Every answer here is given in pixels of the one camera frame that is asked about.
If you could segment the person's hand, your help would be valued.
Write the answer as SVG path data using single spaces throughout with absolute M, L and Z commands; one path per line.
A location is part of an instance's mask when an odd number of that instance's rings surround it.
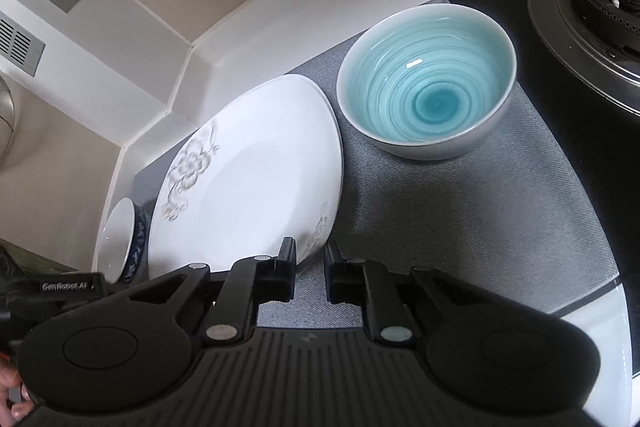
M 34 409 L 20 373 L 5 355 L 0 359 L 0 399 L 2 427 L 14 426 Z

